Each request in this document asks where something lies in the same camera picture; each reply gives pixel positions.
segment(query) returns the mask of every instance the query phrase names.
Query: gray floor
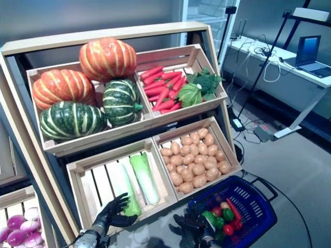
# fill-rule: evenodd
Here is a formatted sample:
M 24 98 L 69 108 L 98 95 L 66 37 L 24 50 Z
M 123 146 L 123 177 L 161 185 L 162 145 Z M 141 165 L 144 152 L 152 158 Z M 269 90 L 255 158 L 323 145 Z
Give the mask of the gray floor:
M 235 113 L 245 93 L 238 94 Z M 247 128 L 253 128 L 257 119 L 270 118 L 261 110 L 248 106 L 241 116 Z M 245 131 L 247 140 L 258 142 L 254 134 Z M 313 247 L 331 247 L 331 155 L 298 133 L 274 142 L 252 144 L 241 134 L 237 140 L 244 145 L 243 168 L 269 180 L 294 201 L 308 224 Z M 309 247 L 304 224 L 295 208 L 281 194 L 272 201 L 278 222 L 252 247 Z M 180 236 L 170 232 L 168 225 L 175 224 L 173 214 L 183 214 L 185 203 L 172 211 L 156 216 L 140 227 L 124 230 L 112 238 L 110 247 L 179 247 Z

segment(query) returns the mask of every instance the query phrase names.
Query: leafy green vegetable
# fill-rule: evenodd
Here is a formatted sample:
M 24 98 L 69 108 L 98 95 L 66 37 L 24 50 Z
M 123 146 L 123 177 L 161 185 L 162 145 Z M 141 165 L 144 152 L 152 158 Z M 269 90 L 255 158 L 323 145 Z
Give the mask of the leafy green vegetable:
M 182 107 L 190 107 L 202 102 L 201 85 L 188 83 L 184 85 L 178 93 Z

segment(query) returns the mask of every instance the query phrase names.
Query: desk leg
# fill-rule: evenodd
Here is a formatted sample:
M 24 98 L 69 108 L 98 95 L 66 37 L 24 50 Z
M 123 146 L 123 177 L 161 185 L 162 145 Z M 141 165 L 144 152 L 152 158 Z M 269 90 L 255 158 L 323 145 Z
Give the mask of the desk leg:
M 320 90 L 314 98 L 309 102 L 308 106 L 302 110 L 302 112 L 299 114 L 299 116 L 294 120 L 294 122 L 288 127 L 283 130 L 280 130 L 279 132 L 275 133 L 274 136 L 276 138 L 282 138 L 290 133 L 293 133 L 301 127 L 299 124 L 303 121 L 303 119 L 306 118 L 306 116 L 309 114 L 309 112 L 316 106 L 316 104 L 323 98 L 323 96 L 326 94 L 328 91 L 328 88 L 324 88 Z

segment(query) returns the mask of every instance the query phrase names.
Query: black cable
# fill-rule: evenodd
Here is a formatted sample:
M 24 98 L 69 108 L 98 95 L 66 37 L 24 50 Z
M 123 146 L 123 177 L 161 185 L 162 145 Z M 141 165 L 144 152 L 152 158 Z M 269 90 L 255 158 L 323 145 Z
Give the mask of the black cable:
M 276 189 L 277 191 L 279 191 L 283 196 L 285 196 L 287 200 L 289 200 L 289 202 L 293 205 L 293 207 L 294 207 L 294 208 L 296 209 L 296 211 L 299 213 L 301 219 L 303 220 L 303 222 L 304 222 L 304 224 L 305 224 L 305 228 L 306 228 L 306 231 L 307 231 L 307 236 L 308 236 L 308 239 L 309 239 L 309 245 L 310 245 L 310 247 L 312 248 L 312 247 L 313 247 L 313 246 L 312 246 L 312 240 L 311 240 L 311 235 L 310 235 L 310 231 L 309 231 L 308 225 L 307 225 L 307 223 L 306 223 L 306 220 L 305 220 L 304 216 L 302 215 L 302 213 L 300 212 L 300 210 L 298 209 L 298 207 L 294 204 L 294 202 L 293 202 L 293 201 L 292 201 L 287 195 L 285 195 L 285 193 L 283 193 L 279 188 L 277 188 L 275 185 L 273 185 L 273 184 L 272 184 L 271 182 L 269 182 L 268 180 L 266 180 L 266 179 L 264 179 L 264 178 L 262 178 L 262 177 L 259 177 L 259 176 L 255 175 L 255 174 L 251 173 L 251 172 L 248 172 L 248 171 L 246 171 L 246 170 L 244 170 L 244 169 L 242 170 L 242 172 L 243 172 L 243 176 L 244 176 L 244 173 L 245 173 L 246 175 L 247 175 L 247 174 L 251 174 L 252 176 L 255 176 L 255 177 L 259 178 L 260 180 L 266 182 L 266 183 L 269 184 L 271 187 L 273 187 L 274 189 Z

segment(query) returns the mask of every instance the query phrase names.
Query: pumpkin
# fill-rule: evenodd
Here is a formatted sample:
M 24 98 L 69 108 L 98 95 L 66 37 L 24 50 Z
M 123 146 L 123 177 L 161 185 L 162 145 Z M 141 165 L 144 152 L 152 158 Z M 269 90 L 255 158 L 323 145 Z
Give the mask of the pumpkin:
M 32 96 L 41 110 L 61 101 L 95 103 L 95 89 L 91 81 L 79 71 L 50 70 L 44 72 L 32 86 Z
M 135 84 L 128 79 L 108 82 L 102 100 L 106 118 L 113 127 L 137 121 L 143 108 Z
M 128 76 L 137 67 L 133 47 L 114 38 L 94 40 L 83 45 L 79 61 L 84 74 L 100 82 Z
M 42 111 L 39 124 L 46 137 L 68 141 L 104 130 L 107 120 L 97 107 L 63 101 Z

